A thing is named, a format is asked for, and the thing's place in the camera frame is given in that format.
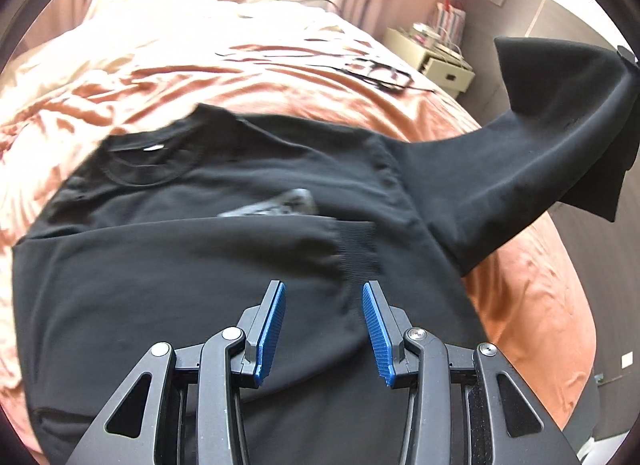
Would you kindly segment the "white bedside cabinet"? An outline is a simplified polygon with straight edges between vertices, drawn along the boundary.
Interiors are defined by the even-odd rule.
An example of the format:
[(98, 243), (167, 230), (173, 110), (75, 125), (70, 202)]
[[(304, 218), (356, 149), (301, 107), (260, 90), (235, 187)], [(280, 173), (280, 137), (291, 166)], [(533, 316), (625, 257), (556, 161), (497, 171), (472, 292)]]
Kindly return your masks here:
[(467, 92), (474, 80), (474, 70), (462, 55), (440, 43), (424, 46), (407, 32), (387, 29), (383, 45), (454, 99)]

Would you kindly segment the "rust orange bed blanket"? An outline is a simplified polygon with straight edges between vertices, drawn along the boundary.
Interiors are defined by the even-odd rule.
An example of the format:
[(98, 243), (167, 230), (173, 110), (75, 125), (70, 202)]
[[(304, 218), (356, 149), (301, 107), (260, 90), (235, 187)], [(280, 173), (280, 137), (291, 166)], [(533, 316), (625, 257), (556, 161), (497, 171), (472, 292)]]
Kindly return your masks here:
[[(1, 75), (1, 404), (28, 455), (12, 305), (12, 247), (73, 169), (111, 133), (164, 126), (194, 104), (358, 126), (406, 141), (444, 139), (476, 121), (431, 82), (391, 97), (314, 62), (386, 56), (333, 12), (298, 3), (209, 2), (194, 32), (156, 7), (96, 17), (25, 51)], [(588, 300), (549, 216), (464, 280), (488, 338), (555, 422), (570, 420), (596, 355)]]

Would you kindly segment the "black patterned item on bed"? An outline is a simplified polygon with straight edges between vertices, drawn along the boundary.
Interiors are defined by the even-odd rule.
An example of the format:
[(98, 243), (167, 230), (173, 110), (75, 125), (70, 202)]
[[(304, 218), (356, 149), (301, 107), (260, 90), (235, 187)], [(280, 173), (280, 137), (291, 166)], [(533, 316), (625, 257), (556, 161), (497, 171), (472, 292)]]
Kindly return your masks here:
[(412, 85), (409, 73), (373, 59), (356, 58), (348, 61), (343, 71), (383, 92), (403, 92)]

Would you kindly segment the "striped paper bag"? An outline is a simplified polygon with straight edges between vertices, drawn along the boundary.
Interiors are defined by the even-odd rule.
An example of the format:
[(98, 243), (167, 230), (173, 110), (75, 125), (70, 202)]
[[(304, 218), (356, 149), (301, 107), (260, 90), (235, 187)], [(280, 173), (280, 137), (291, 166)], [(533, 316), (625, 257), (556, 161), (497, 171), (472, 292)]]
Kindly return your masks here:
[(466, 13), (454, 6), (451, 0), (438, 0), (436, 3), (435, 29), (442, 41), (447, 45), (462, 44)]

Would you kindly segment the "black long-sleeve sweatshirt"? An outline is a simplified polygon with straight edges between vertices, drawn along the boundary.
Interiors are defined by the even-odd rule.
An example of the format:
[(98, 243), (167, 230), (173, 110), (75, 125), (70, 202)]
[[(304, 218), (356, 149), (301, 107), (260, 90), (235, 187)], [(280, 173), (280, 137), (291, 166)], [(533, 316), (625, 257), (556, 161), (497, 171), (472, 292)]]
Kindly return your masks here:
[(510, 108), (439, 141), (202, 106), (105, 139), (13, 251), (32, 429), (67, 461), (155, 343), (203, 343), (286, 287), (276, 366), (244, 399), (256, 464), (391, 464), (407, 397), (374, 372), (361, 290), (442, 341), (484, 329), (462, 279), (556, 202), (605, 219), (639, 144), (639, 70), (500, 38)]

